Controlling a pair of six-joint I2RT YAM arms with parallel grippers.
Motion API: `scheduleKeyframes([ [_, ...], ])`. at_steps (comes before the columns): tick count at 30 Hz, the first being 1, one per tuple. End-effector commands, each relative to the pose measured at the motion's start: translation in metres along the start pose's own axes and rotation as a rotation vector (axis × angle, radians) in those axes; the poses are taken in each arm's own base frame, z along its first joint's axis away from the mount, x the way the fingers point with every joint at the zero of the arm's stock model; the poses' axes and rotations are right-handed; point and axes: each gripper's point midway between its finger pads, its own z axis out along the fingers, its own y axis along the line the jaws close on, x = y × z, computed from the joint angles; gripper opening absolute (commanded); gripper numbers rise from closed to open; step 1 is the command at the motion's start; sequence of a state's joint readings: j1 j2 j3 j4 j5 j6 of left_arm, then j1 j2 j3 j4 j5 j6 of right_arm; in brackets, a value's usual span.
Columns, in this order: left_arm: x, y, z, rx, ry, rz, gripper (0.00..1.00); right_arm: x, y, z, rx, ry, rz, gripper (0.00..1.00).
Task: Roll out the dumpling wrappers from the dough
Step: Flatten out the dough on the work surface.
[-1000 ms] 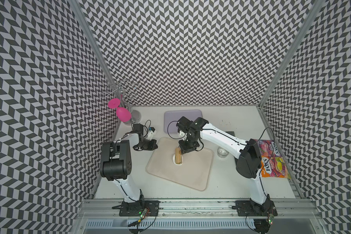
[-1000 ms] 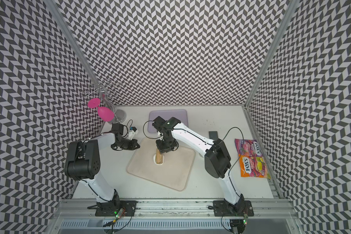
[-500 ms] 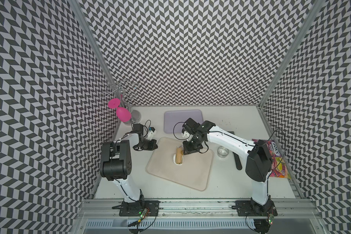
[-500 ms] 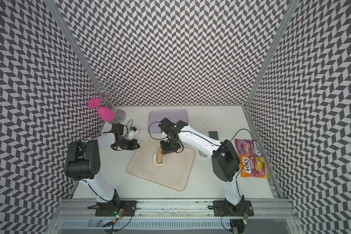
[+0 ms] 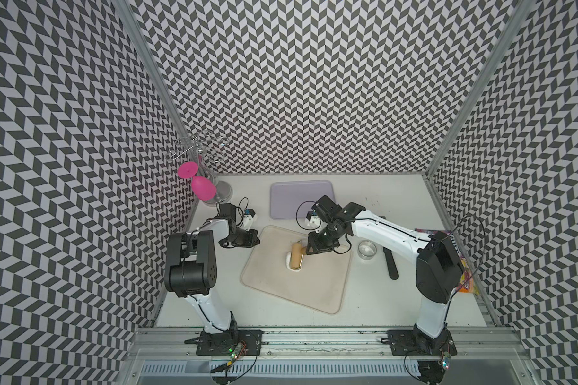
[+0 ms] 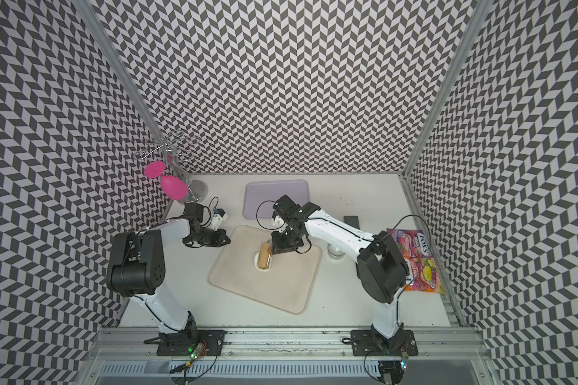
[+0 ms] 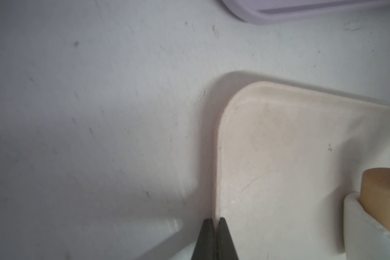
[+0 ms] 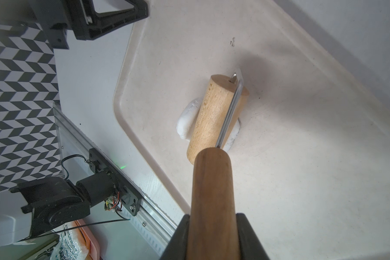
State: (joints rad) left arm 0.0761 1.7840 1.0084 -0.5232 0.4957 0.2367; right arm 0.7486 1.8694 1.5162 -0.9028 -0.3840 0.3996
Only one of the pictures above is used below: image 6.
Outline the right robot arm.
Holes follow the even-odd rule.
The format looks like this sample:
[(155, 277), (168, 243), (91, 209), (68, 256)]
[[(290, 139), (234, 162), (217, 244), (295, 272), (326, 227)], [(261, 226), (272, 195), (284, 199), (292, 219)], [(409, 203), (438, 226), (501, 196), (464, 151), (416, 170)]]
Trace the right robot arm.
[(335, 219), (319, 205), (298, 205), (287, 195), (273, 204), (272, 219), (276, 227), (269, 252), (260, 258), (267, 261), (281, 253), (303, 253), (304, 245), (310, 245), (313, 238), (327, 242), (356, 263), (362, 288), (377, 303), (374, 335), (385, 340), (398, 335), (402, 325), (400, 296), (414, 276), (392, 234), (366, 233)]

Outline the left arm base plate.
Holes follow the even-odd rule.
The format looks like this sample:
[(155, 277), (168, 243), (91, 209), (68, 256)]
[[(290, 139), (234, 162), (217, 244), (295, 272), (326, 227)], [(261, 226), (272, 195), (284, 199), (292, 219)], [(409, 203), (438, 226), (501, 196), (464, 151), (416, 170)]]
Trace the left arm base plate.
[(191, 356), (199, 343), (206, 347), (206, 356), (220, 356), (226, 336), (225, 330), (198, 330), (197, 332), (160, 333), (157, 356), (186, 357)]

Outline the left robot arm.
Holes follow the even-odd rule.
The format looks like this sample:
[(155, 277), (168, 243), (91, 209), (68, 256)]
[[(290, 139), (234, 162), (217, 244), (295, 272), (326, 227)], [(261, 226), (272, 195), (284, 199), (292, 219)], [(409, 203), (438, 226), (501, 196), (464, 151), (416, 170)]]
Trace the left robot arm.
[(188, 249), (229, 245), (231, 239), (221, 227), (227, 218), (223, 209), (194, 202), (184, 205), (180, 215), (157, 225), (117, 234), (112, 240), (106, 271), (107, 287), (145, 308), (162, 334), (194, 330), (194, 316), (165, 283), (165, 247), (176, 242)]

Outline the wooden dough roller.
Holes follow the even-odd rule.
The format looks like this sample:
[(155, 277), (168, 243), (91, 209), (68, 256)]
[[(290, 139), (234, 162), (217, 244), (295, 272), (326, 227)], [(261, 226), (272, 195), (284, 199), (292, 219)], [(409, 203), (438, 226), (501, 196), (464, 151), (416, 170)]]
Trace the wooden dough roller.
[(258, 253), (256, 267), (260, 270), (268, 270), (271, 262), (271, 242), (264, 242)]

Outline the beige plastic tray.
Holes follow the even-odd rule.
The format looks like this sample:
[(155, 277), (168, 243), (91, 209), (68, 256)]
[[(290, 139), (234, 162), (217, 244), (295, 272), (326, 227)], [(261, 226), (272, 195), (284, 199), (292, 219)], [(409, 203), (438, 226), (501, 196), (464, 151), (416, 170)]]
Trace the beige plastic tray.
[(321, 249), (313, 245), (303, 253), (271, 256), (271, 268), (259, 271), (254, 257), (271, 234), (251, 226), (238, 226), (223, 247), (210, 271), (210, 285), (250, 298), (291, 314), (305, 311), (321, 260)]

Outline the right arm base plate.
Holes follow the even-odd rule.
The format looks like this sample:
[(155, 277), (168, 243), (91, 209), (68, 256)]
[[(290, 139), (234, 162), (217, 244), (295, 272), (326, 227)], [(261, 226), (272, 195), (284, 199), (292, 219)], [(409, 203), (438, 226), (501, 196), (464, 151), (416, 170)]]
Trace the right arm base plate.
[(412, 330), (399, 330), (391, 338), (385, 338), (374, 329), (350, 332), (353, 355), (418, 356), (417, 341)]

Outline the white dough ball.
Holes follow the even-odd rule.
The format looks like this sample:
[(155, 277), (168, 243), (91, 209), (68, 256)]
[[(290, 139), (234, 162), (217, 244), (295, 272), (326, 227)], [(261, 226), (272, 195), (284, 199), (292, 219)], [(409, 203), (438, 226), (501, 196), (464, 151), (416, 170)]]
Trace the white dough ball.
[(260, 250), (255, 254), (254, 266), (259, 271), (268, 271), (271, 268), (271, 252)]

